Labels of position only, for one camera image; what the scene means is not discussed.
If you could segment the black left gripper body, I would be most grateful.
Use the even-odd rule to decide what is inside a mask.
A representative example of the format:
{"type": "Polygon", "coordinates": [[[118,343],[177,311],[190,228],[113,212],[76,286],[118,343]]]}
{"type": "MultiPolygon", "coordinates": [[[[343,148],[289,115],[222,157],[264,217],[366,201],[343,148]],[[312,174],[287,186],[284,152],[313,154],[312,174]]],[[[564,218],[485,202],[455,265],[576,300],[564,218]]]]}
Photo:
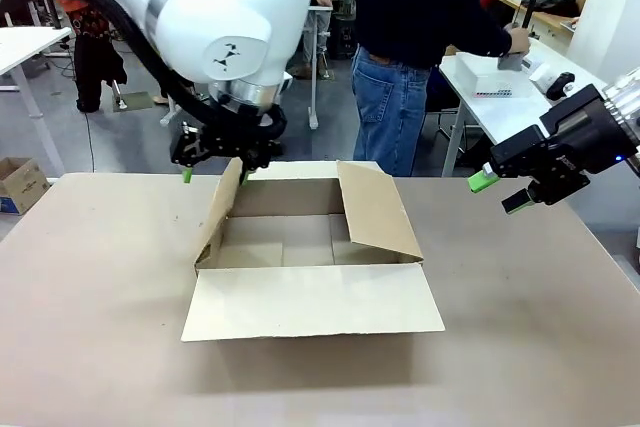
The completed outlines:
{"type": "Polygon", "coordinates": [[[241,104],[232,111],[213,103],[213,120],[201,128],[200,146],[204,158],[239,158],[243,151],[257,143],[273,144],[287,126],[286,116],[278,105],[257,115],[249,105],[241,104]]]}

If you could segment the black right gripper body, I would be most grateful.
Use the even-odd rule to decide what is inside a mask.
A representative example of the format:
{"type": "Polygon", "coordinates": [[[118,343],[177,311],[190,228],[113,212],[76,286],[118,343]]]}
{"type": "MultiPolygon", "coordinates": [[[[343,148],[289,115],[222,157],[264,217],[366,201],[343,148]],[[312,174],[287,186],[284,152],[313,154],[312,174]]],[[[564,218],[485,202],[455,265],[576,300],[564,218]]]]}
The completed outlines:
{"type": "Polygon", "coordinates": [[[589,185],[589,176],[621,162],[639,170],[639,86],[588,85],[491,149],[500,178],[529,177],[537,203],[547,206],[589,185]]]}

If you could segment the person's right hand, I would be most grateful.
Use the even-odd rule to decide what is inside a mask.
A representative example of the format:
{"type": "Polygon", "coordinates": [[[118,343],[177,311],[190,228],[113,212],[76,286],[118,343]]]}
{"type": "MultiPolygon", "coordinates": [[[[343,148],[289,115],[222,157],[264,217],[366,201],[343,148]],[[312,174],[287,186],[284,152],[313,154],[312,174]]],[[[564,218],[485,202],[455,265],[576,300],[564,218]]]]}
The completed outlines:
{"type": "Polygon", "coordinates": [[[509,54],[526,54],[530,49],[529,31],[523,27],[512,27],[508,30],[511,38],[509,54]]]}

